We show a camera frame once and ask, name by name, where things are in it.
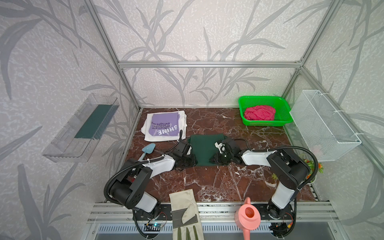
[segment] wire mesh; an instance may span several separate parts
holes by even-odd
[[[361,144],[341,114],[319,90],[303,90],[290,112],[319,161],[334,161]]]

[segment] pink cloth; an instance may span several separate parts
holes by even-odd
[[[247,108],[244,117],[248,120],[274,120],[276,109],[268,105]]]

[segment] patterned wallpaper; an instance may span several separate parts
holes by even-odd
[[[120,61],[296,61],[330,2],[94,1]],[[142,106],[235,106],[243,95],[281,95],[292,72],[136,68],[126,76]]]
[[[384,1],[344,1],[306,67],[384,152]],[[302,81],[295,84],[300,89]],[[292,90],[290,103],[295,97]],[[288,129],[300,144],[296,126]],[[324,162],[315,186],[330,200],[352,240],[384,235],[384,178],[360,148]]]
[[[0,1],[0,239],[79,239],[137,114],[82,1]],[[90,93],[120,107],[87,163],[41,155]]]

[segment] potted plant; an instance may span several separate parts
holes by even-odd
[[[308,179],[308,178],[312,175],[312,173],[313,173],[313,170],[314,170],[314,162],[311,161],[311,160],[308,160],[308,159],[304,159],[304,161],[308,164],[309,168],[311,169],[311,170],[310,170],[310,173],[309,173],[308,176],[307,176],[307,179]],[[322,165],[321,163],[319,163],[319,170],[318,170],[318,172],[323,173],[323,170],[324,170],[323,165]],[[273,178],[274,180],[279,180],[279,178],[277,177],[276,174],[272,174],[272,178]],[[316,180],[316,176],[315,176],[314,179],[312,179],[311,183],[313,183],[315,180]]]

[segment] green cloth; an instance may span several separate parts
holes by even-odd
[[[215,142],[224,140],[224,134],[215,135],[192,135],[189,143],[192,145],[192,153],[195,154],[196,166],[216,166],[209,161],[210,158],[218,151]]]
[[[112,105],[98,105],[93,113],[89,116],[89,118],[85,121],[80,130],[77,132],[75,138],[92,138],[96,131],[99,129],[99,126],[103,122],[111,107]]]

